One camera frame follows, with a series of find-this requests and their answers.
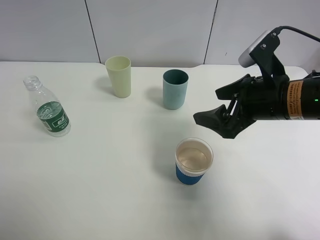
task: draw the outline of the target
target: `green label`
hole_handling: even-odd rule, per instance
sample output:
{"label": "green label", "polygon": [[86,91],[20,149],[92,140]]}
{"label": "green label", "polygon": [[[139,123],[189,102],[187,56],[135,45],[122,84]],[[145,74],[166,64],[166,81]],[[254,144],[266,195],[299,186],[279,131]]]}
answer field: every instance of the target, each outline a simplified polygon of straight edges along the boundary
{"label": "green label", "polygon": [[59,110],[60,111],[58,112],[58,114],[56,114],[53,117],[48,118],[48,119],[41,118],[40,114],[43,113],[44,111],[48,110],[48,108],[50,107],[50,106],[48,107],[48,105],[50,105],[51,103],[52,104],[53,103],[59,104],[58,102],[46,103],[38,109],[37,115],[38,115],[39,119],[41,120],[41,122],[43,123],[43,125],[46,127],[46,129],[49,132],[57,133],[57,132],[62,131],[63,129],[65,129],[68,126],[69,118],[60,104],[59,104],[60,109],[58,109],[58,111]]}

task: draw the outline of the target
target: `blue paper cup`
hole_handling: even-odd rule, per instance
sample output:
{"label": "blue paper cup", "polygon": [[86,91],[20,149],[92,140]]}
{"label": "blue paper cup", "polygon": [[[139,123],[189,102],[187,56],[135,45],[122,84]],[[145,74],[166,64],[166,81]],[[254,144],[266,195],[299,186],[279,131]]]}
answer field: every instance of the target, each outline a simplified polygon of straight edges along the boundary
{"label": "blue paper cup", "polygon": [[185,185],[196,184],[209,170],[213,159],[208,143],[199,138],[186,138],[175,150],[176,177]]}
{"label": "blue paper cup", "polygon": [[168,70],[163,74],[163,105],[176,110],[185,103],[189,76],[178,69]]}

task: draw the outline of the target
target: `pale green cup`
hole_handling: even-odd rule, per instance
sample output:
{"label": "pale green cup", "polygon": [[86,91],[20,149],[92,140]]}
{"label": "pale green cup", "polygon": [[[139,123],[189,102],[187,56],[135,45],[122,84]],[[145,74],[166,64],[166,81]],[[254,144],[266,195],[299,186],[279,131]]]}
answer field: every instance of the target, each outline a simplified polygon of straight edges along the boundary
{"label": "pale green cup", "polygon": [[131,94],[131,61],[125,56],[113,56],[105,61],[114,95],[126,98]]}

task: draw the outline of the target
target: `orange label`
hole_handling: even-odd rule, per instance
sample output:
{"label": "orange label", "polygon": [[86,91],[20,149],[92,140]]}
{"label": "orange label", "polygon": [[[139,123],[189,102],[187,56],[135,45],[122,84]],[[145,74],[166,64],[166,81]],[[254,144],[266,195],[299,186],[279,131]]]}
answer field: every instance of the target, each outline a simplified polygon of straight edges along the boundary
{"label": "orange label", "polygon": [[304,119],[301,110],[301,89],[303,83],[303,80],[289,82],[288,93],[286,96],[286,105],[291,120]]}

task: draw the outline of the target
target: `plastic water bottle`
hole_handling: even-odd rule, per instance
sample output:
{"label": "plastic water bottle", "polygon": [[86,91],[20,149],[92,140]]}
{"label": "plastic water bottle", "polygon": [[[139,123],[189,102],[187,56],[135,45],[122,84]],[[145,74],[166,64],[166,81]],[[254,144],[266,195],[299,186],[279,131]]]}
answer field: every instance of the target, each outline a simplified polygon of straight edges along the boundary
{"label": "plastic water bottle", "polygon": [[48,133],[54,137],[66,135],[71,124],[58,98],[36,76],[27,76],[23,83],[29,92],[31,105]]}

